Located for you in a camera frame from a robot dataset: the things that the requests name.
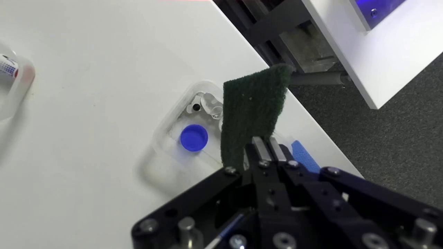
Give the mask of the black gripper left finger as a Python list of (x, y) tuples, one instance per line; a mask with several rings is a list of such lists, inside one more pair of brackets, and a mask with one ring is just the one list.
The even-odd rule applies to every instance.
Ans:
[(267, 151), (264, 142), (260, 138), (253, 138), (251, 146), (256, 150), (256, 165), (260, 169), (268, 171), (271, 167), (271, 157)]

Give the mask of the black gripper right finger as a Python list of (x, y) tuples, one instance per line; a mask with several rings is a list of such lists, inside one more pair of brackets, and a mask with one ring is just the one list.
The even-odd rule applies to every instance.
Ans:
[(282, 149), (274, 138), (269, 139), (269, 147), (274, 156), (274, 164), (281, 168), (287, 168), (287, 158), (285, 157)]

